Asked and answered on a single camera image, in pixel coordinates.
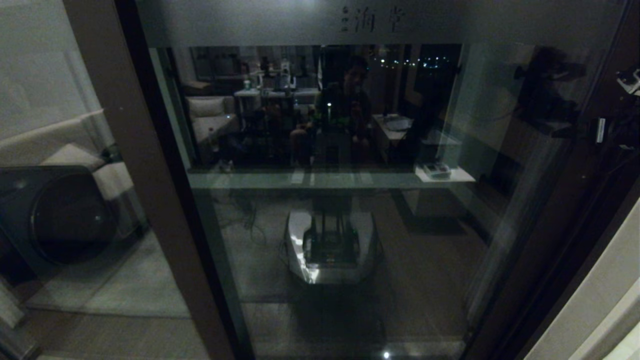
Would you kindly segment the sliding glass door brown frame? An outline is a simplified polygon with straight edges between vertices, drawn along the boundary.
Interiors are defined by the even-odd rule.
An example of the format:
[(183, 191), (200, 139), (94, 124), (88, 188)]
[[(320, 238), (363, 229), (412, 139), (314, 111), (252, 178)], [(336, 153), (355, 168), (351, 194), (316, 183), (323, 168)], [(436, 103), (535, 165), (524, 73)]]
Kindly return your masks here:
[(240, 359), (511, 360), (638, 176), (640, 0), (116, 0)]

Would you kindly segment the grey rug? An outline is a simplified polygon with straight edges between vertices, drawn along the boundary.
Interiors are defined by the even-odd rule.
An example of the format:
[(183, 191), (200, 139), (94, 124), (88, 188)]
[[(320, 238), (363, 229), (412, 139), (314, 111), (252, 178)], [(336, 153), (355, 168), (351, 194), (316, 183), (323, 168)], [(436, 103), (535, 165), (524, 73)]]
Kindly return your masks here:
[(191, 317), (153, 230), (90, 262), (63, 269), (46, 280), (26, 306), (97, 315)]

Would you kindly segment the long brown stone sill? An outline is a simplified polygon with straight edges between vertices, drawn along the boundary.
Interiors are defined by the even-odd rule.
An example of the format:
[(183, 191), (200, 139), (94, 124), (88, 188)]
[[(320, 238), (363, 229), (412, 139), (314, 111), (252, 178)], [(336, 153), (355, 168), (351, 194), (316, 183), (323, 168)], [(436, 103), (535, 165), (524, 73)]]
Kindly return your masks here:
[(194, 167), (189, 169), (189, 174), (292, 174), (301, 170), (304, 173), (317, 174), (346, 174), (346, 173), (373, 173), (373, 174), (414, 174), (426, 173), (425, 166), (410, 167), (312, 167), (312, 166), (285, 166), (285, 167)]

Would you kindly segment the fixed glass panel brown frame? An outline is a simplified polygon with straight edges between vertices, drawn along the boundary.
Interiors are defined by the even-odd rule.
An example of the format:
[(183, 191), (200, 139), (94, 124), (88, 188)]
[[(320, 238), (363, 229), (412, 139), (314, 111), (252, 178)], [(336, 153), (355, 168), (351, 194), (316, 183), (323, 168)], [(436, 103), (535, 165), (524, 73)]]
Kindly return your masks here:
[[(0, 359), (236, 360), (135, 0), (0, 0), (0, 125), (102, 110), (146, 221), (128, 237), (82, 166), (0, 165)], [(30, 309), (71, 265), (152, 230), (190, 318)]]

